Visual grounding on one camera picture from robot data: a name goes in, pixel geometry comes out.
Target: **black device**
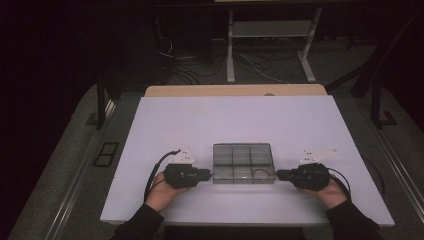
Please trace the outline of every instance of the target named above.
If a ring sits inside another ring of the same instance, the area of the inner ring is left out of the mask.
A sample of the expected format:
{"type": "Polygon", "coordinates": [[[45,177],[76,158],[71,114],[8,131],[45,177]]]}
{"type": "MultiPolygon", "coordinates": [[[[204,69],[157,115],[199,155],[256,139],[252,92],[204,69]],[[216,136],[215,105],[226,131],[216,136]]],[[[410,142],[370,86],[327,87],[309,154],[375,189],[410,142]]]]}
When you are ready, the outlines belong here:
{"type": "Polygon", "coordinates": [[[328,186],[331,175],[321,163],[300,165],[296,169],[278,170],[280,181],[290,181],[295,187],[319,191],[328,186]]]}
{"type": "Polygon", "coordinates": [[[168,164],[163,172],[166,182],[173,188],[195,187],[200,181],[209,181],[209,169],[198,169],[191,164],[168,164]]]}

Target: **white tabletop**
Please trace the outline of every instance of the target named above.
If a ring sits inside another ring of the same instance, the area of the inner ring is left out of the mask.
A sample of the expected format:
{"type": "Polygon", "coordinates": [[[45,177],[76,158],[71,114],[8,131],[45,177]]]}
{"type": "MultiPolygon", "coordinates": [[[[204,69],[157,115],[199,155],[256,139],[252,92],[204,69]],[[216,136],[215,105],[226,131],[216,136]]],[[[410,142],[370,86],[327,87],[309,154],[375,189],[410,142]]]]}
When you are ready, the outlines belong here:
{"type": "MultiPolygon", "coordinates": [[[[305,149],[337,149],[323,164],[349,180],[353,202],[365,215],[394,225],[331,96],[142,98],[101,220],[119,223],[133,216],[154,164],[169,151],[189,147],[194,166],[212,170],[215,143],[270,143],[276,170],[298,167],[305,149]]],[[[184,225],[328,222],[319,202],[278,180],[267,185],[200,182],[162,215],[167,224],[184,225]]]]}

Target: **clear plastic box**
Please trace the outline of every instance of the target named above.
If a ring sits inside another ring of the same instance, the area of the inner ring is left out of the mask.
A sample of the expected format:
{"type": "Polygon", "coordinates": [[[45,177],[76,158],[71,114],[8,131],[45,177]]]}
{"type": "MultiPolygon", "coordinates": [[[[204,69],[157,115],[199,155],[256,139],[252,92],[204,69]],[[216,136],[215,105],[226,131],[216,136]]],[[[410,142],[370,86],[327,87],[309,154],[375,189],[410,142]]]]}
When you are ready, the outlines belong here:
{"type": "Polygon", "coordinates": [[[220,143],[213,146],[214,184],[273,184],[276,179],[268,143],[220,143]]]}

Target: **black sleeve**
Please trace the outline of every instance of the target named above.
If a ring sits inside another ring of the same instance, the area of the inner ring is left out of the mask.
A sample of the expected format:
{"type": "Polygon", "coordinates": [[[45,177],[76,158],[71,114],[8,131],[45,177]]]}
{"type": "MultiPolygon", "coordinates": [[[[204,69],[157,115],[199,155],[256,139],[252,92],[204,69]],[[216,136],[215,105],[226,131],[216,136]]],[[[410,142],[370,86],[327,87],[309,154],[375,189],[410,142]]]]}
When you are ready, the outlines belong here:
{"type": "Polygon", "coordinates": [[[326,212],[334,240],[382,240],[380,228],[351,202],[345,201],[326,212]]]}
{"type": "Polygon", "coordinates": [[[143,204],[130,220],[115,229],[111,240],[153,239],[162,222],[163,217],[159,213],[143,204]]]}

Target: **human hand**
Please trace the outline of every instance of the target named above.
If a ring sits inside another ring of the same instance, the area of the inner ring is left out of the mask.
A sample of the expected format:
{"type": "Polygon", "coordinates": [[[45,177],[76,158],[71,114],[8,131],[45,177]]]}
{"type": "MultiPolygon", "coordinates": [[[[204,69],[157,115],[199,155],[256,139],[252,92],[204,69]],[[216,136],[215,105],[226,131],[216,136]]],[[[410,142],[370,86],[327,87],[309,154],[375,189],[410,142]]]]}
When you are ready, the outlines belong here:
{"type": "Polygon", "coordinates": [[[342,188],[333,179],[330,179],[327,187],[317,192],[301,188],[298,188],[298,190],[315,196],[328,209],[334,208],[347,200],[342,188]]]}
{"type": "Polygon", "coordinates": [[[187,192],[190,188],[175,189],[166,181],[162,172],[158,173],[153,179],[152,189],[145,204],[154,209],[156,212],[162,212],[181,193],[187,192]]]}

